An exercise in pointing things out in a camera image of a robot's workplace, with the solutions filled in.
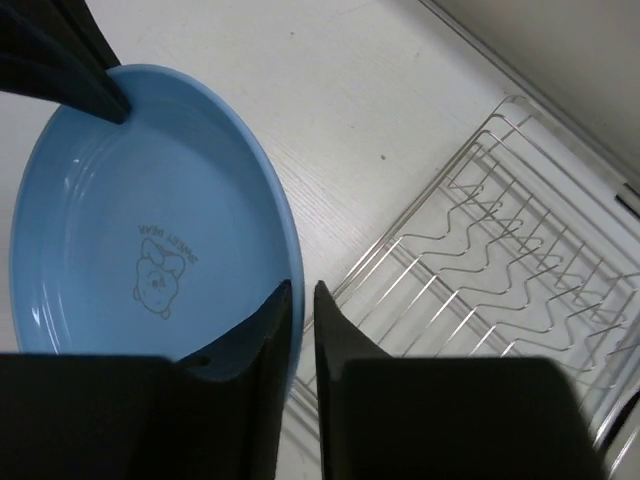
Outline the blue plastic plate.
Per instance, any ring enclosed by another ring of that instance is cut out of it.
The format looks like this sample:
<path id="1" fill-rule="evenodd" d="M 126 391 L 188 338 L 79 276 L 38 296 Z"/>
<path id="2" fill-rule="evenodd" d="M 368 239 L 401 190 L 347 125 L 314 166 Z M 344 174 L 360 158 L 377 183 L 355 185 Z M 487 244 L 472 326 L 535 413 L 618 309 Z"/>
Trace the blue plastic plate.
<path id="1" fill-rule="evenodd" d="M 135 64 L 110 77 L 131 103 L 128 119 L 62 106 L 26 164 L 9 249 L 18 348 L 179 360 L 289 281 L 296 368 L 302 253 L 260 143 L 185 73 Z"/>

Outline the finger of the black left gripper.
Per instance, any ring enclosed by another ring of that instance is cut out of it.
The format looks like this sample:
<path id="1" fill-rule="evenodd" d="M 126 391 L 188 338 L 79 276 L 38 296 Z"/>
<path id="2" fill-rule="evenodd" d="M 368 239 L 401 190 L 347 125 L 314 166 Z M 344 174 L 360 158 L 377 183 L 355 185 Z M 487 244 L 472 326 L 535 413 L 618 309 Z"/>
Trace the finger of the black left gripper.
<path id="1" fill-rule="evenodd" d="M 1 90 L 122 124 L 131 105 L 108 70 L 120 61 L 83 0 L 1 3 Z"/>

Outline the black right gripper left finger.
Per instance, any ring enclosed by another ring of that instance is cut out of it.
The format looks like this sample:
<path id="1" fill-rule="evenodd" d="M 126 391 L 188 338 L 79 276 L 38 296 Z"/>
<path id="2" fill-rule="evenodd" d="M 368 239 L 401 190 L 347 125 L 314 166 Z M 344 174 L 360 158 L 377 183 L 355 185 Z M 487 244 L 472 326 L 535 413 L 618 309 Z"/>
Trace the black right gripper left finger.
<path id="1" fill-rule="evenodd" d="M 5 479 L 271 479 L 292 340 L 281 283 L 182 360 L 5 354 Z"/>

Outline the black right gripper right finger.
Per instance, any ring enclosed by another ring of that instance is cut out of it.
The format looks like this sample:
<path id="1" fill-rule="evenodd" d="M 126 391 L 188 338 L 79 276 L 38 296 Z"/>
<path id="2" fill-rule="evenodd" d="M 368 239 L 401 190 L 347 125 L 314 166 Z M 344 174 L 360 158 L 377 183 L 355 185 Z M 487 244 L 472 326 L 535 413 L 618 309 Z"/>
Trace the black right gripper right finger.
<path id="1" fill-rule="evenodd" d="M 541 357 L 394 357 L 314 291 L 326 479 L 603 479 L 574 390 Z"/>

